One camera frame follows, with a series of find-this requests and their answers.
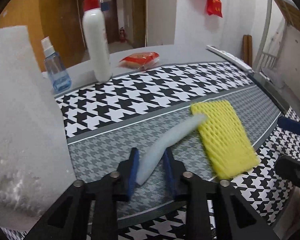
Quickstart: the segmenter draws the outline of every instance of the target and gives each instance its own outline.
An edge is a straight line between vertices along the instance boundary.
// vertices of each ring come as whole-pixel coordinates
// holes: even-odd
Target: black and white houndstooth tablecloth
[[[62,111],[69,152],[78,179],[100,179],[127,158],[131,147],[141,154],[162,131],[190,115],[192,102],[229,100],[261,159],[260,165],[234,178],[245,199],[271,225],[293,188],[274,172],[279,155],[300,161],[300,136],[276,126],[280,111],[253,85],[246,74],[230,63],[166,65],[144,73],[114,77],[106,84],[93,84],[56,98]],[[290,109],[286,115],[298,121]],[[199,136],[194,132],[173,147],[176,159],[204,179],[213,171]],[[136,216],[169,202],[164,193],[163,169],[152,174],[156,183],[137,188],[130,203],[118,205],[120,219]],[[215,237],[213,207],[209,202],[211,236]],[[186,207],[154,220],[120,229],[119,239],[183,239]],[[22,239],[22,234],[10,239]]]

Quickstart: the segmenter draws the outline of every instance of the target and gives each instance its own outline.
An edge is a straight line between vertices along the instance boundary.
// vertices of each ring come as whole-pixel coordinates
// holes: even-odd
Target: white foam tube
[[[155,141],[155,143],[148,149],[146,155],[141,159],[136,182],[140,186],[144,184],[159,163],[165,149],[180,141],[206,120],[206,115],[196,114],[160,135],[159,139]]]

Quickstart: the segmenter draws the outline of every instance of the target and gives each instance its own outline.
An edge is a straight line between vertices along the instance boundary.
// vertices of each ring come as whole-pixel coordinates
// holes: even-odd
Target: transparent blue bottle
[[[71,78],[63,65],[59,53],[52,46],[49,37],[41,41],[45,55],[44,65],[55,92],[61,93],[71,87]]]

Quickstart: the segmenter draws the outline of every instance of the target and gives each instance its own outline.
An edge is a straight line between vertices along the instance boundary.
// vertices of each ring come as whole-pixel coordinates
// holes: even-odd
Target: white power strip
[[[209,45],[207,45],[207,50],[210,50],[216,53],[217,55],[219,55],[220,57],[230,61],[231,63],[235,64],[238,68],[243,70],[244,72],[253,72],[252,68],[249,65],[245,64],[241,59],[233,56],[232,54],[224,50],[218,50],[215,47]]]

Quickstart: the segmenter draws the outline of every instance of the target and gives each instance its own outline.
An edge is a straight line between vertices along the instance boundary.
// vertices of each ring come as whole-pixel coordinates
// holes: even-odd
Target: screw
[[[185,171],[184,173],[182,173],[182,175],[183,175],[185,178],[191,178],[191,177],[193,177],[193,173],[190,172],[190,171]]]
[[[118,171],[113,171],[110,174],[111,178],[118,178],[119,176],[120,176],[120,172],[118,172]]]
[[[222,187],[228,187],[228,186],[230,185],[230,182],[229,182],[229,180],[222,179],[222,180],[220,181],[220,185],[221,185]]]
[[[81,187],[81,186],[83,186],[84,185],[84,182],[83,182],[83,180],[81,180],[81,179],[77,179],[74,183],[73,183],[73,186],[75,186],[75,187]]]

